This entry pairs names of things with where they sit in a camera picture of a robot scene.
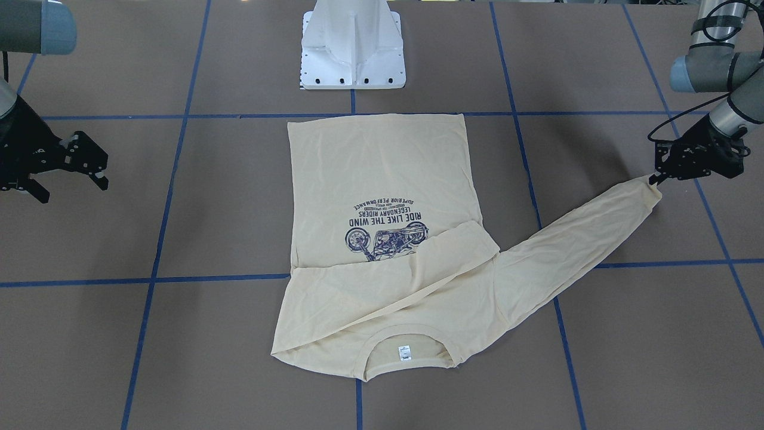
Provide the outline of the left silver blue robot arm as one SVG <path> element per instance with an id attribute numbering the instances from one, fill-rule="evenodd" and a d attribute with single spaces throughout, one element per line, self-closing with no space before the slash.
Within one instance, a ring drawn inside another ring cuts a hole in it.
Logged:
<path id="1" fill-rule="evenodd" d="M 674 140 L 655 145 L 652 185 L 718 174 L 733 179 L 750 155 L 744 137 L 762 125 L 762 52 L 738 52 L 737 36 L 748 13 L 762 21 L 761 1 L 703 1 L 691 28 L 691 45 L 670 71 L 671 89 L 717 93 L 716 106 Z"/>

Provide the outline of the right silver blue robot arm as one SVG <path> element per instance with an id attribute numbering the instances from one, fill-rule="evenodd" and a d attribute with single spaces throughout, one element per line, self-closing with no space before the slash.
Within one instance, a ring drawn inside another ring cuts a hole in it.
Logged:
<path id="1" fill-rule="evenodd" d="M 66 55 L 77 42 L 75 19 L 59 1 L 3 1 L 1 3 L 2 60 L 7 54 Z M 36 174 L 63 170 L 87 175 L 102 191 L 109 187 L 104 171 L 107 152 L 84 131 L 69 138 L 56 136 L 35 110 L 2 77 L 1 186 L 2 191 L 26 192 L 46 204 L 49 191 Z"/>

